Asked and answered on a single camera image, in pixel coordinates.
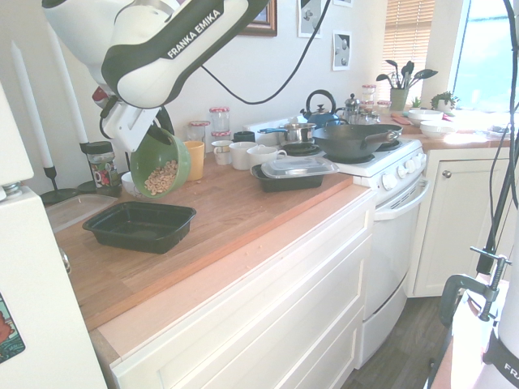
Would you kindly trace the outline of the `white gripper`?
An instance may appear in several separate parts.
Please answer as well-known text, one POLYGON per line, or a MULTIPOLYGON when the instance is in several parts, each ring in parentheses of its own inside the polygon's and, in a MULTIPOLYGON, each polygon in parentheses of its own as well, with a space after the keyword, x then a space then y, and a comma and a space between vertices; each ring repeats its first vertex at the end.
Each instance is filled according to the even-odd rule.
POLYGON ((171 138, 163 130, 175 135, 165 107, 136 108, 116 96, 111 96, 101 111, 101 128, 118 149, 126 152, 135 152, 146 133, 164 145, 170 145, 171 138), (155 118, 159 126, 153 124, 155 118))

